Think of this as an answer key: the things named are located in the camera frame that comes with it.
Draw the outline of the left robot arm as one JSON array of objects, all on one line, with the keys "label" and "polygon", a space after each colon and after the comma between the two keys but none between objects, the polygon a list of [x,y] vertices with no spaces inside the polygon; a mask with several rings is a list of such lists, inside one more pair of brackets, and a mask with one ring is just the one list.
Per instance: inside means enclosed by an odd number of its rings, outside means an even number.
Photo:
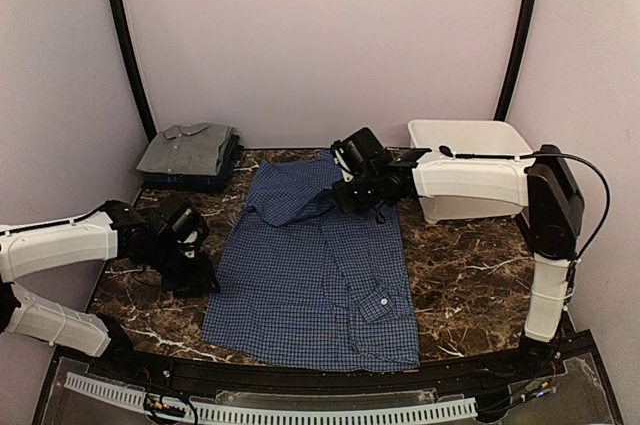
[{"label": "left robot arm", "polygon": [[178,297],[217,293],[220,285],[202,244],[209,228],[182,196],[155,208],[108,200],[80,216],[1,229],[1,330],[101,358],[120,381],[141,372],[140,357],[121,325],[105,315],[70,309],[34,294],[18,279],[92,261],[129,259],[155,270]]}]

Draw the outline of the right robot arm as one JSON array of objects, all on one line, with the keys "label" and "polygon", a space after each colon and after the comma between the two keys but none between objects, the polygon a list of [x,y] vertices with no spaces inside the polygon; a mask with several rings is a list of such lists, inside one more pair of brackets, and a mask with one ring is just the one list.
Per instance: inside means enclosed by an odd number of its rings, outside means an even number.
[{"label": "right robot arm", "polygon": [[585,209],[569,162],[553,145],[528,154],[460,153],[445,145],[394,155],[377,141],[350,137],[330,154],[342,173],[333,185],[344,212],[377,210],[405,198],[495,200],[518,207],[518,227],[534,261],[530,304],[510,369],[534,377],[556,355],[558,329],[587,250],[578,242]]}]

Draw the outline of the blue checked long sleeve shirt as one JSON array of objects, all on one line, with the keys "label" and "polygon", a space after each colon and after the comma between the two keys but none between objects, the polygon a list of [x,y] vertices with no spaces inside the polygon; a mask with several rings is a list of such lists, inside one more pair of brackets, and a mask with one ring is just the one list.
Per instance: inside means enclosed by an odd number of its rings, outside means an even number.
[{"label": "blue checked long sleeve shirt", "polygon": [[226,241],[202,338],[271,365],[416,368],[420,344],[397,212],[342,212],[328,150],[263,162]]}]

